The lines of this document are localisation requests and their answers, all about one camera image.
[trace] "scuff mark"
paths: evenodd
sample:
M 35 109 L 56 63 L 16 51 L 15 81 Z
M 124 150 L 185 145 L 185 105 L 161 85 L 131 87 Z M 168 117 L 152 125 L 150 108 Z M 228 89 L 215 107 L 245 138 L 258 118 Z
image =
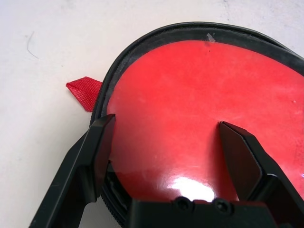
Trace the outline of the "scuff mark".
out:
M 228 0 L 223 0 L 223 1 L 224 1 L 224 7 L 225 7 L 226 12 L 227 12 L 227 20 L 230 20 L 230 13 L 229 13 L 230 6 L 229 6 L 229 2 L 228 2 Z
M 211 36 L 210 33 L 207 33 L 207 37 L 208 37 L 208 40 L 209 40 L 211 43 L 215 43 L 215 39 Z
M 35 32 L 35 31 L 33 31 L 32 34 L 30 35 L 30 37 L 28 38 L 27 50 L 28 50 L 28 52 L 29 52 L 33 57 L 39 59 L 37 56 L 35 56 L 33 53 L 31 53 L 31 51 L 28 49 L 28 48 L 29 48 L 29 43 L 30 43 L 30 41 L 32 40 L 32 37 L 33 37 L 33 35 L 34 35 L 34 32 Z

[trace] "black clamp jaw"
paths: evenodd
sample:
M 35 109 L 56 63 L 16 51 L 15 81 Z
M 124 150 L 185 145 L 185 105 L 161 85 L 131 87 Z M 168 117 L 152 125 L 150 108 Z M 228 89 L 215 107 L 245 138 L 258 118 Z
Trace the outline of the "black clamp jaw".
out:
M 96 120 L 64 158 L 30 228 L 77 228 L 106 176 L 115 115 Z M 240 202 L 178 197 L 171 203 L 136 199 L 127 228 L 304 228 L 304 201 L 254 135 L 219 124 L 226 163 Z

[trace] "white table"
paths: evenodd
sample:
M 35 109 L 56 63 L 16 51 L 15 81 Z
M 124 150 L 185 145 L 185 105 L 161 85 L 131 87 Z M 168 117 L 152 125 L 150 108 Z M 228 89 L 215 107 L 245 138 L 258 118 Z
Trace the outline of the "white table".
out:
M 102 81 L 131 42 L 185 21 L 251 28 L 304 56 L 302 0 L 0 2 L 1 227 L 30 224 L 66 152 L 88 128 L 90 113 L 66 82 Z M 80 227 L 119 226 L 99 199 Z

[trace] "textured black edge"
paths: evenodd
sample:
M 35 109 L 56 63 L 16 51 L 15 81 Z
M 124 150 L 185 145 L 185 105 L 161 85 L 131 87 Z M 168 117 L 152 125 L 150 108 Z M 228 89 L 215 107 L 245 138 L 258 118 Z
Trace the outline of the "textured black edge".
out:
M 92 124 L 95 121 L 95 119 L 98 119 L 100 116 L 102 116 L 103 114 L 106 113 L 106 107 L 107 107 L 107 104 L 108 104 L 108 101 L 109 101 L 109 99 L 106 100 L 106 96 L 110 96 L 111 95 L 111 94 L 107 94 L 107 93 L 108 93 L 109 89 L 111 90 L 111 93 L 112 93 L 112 91 L 114 89 L 114 86 L 116 84 L 115 83 L 114 86 L 112 86 L 111 88 L 109 88 L 110 87 L 110 83 L 113 80 L 114 74 L 117 71 L 119 65 L 123 62 L 123 60 L 128 55 L 130 55 L 132 53 L 133 50 L 135 50 L 138 46 L 140 46 L 146 40 L 148 40 L 148 39 L 150 39 L 152 37 L 161 35 L 162 33 L 165 33 L 167 31 L 175 30 L 175 29 L 190 29 L 190 28 L 226 29 L 226 30 L 229 30 L 229 31 L 237 32 L 237 33 L 239 33 L 241 35 L 245 35 L 247 39 L 249 37 L 252 37 L 254 39 L 259 39 L 260 41 L 266 43 L 267 45 L 276 46 L 279 50 L 282 50 L 283 52 L 285 52 L 285 53 L 287 53 L 289 55 L 294 56 L 298 60 L 304 61 L 304 59 L 302 57 L 300 57 L 299 55 L 297 55 L 296 53 L 294 53 L 293 51 L 291 51 L 290 49 L 288 49 L 287 47 L 285 47 L 281 43 L 277 42 L 276 40 L 274 40 L 274 39 L 272 39 L 272 38 L 270 38 L 270 37 L 268 37 L 268 36 L 266 36 L 266 35 L 264 35 L 262 33 L 256 32 L 256 31 L 251 30 L 251 29 L 242 28 L 242 27 L 238 27 L 238 26 L 232 26 L 232 25 L 226 25 L 226 24 L 209 23 L 209 22 L 186 22 L 186 23 L 178 23 L 178 24 L 168 25 L 168 26 L 156 29 L 156 30 L 154 30 L 154 31 L 152 31 L 152 32 L 150 32 L 150 33 L 142 36 L 138 40 L 134 41 L 113 62 L 113 64 L 111 65 L 109 71 L 107 72 L 107 74 L 106 74 L 106 76 L 104 78 L 103 84 L 102 84 L 102 86 L 100 88 L 100 91 L 99 91 L 99 94 L 98 94 L 98 98 L 96 100 L 96 103 L 95 103 L 95 106 L 94 106 L 94 110 L 92 112 L 90 124 Z M 253 49 L 248 48 L 247 46 L 245 46 L 245 47 L 240 46 L 239 44 L 235 44 L 235 46 L 239 46 L 239 47 L 242 47 L 242 48 L 247 48 L 249 50 L 253 50 Z M 113 169 L 112 165 L 110 163 L 109 163 L 109 168 L 111 170 Z M 107 208 L 109 209 L 109 211 L 111 212 L 111 214 L 113 215 L 113 217 L 115 218 L 115 220 L 122 227 L 124 227 L 125 217 L 126 217 L 127 211 L 124 211 L 121 208 L 121 206 L 119 205 L 117 199 L 115 198 L 114 194 L 111 191 L 111 186 L 109 186 L 109 182 L 106 181 L 106 180 L 105 180 L 105 183 L 104 183 L 104 186 L 103 186 L 101 197 L 102 197 L 103 201 L 105 202 L 105 205 L 107 206 Z
M 90 124 L 92 124 L 96 119 L 98 119 L 102 113 L 102 108 L 104 106 L 104 101 L 105 101 L 105 97 L 106 97 L 106 93 L 108 91 L 108 88 L 110 86 L 110 82 L 113 79 L 113 75 L 114 72 L 117 70 L 118 66 L 121 64 L 122 60 L 129 54 L 131 53 L 132 50 L 134 50 L 137 46 L 139 46 L 143 41 L 153 37 L 153 36 L 157 36 L 163 32 L 166 32 L 168 30 L 172 30 L 172 29 L 183 29 L 183 28 L 192 28 L 192 27 L 202 27 L 202 28 L 214 28 L 214 29 L 227 29 L 227 30 L 231 30 L 231 31 L 235 31 L 235 32 L 240 32 L 246 35 L 250 35 L 252 37 L 261 39 L 269 44 L 275 45 L 279 48 L 282 48 L 288 52 L 290 52 L 291 54 L 295 55 L 296 57 L 302 59 L 302 57 L 300 57 L 299 55 L 297 55 L 295 52 L 291 51 L 290 49 L 288 49 L 287 47 L 285 47 L 283 44 L 277 42 L 276 40 L 251 29 L 248 28 L 243 28 L 243 27 L 238 27 L 238 26 L 233 26 L 233 25 L 227 25 L 227 24 L 220 24 L 220 23 L 211 23 L 211 22 L 185 22 L 185 23 L 177 23 L 177 24 L 172 24 L 172 25 L 168 25 L 168 26 L 164 26 L 161 28 L 158 28 L 144 36 L 142 36 L 141 38 L 137 39 L 136 41 L 134 41 L 131 45 L 129 45 L 117 58 L 116 60 L 113 62 L 113 64 L 111 65 L 110 69 L 108 70 L 104 81 L 102 83 L 102 86 L 99 90 L 98 93 L 98 98 L 96 100 L 93 112 L 92 112 L 92 116 L 91 116 L 91 121 Z

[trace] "glossy red surface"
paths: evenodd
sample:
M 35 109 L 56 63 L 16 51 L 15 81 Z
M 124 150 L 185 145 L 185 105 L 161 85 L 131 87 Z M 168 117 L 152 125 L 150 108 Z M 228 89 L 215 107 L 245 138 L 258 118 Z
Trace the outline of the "glossy red surface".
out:
M 138 199 L 234 200 L 217 129 L 227 121 L 253 133 L 304 198 L 303 108 L 304 77 L 281 63 L 227 44 L 171 43 L 117 83 L 110 159 Z

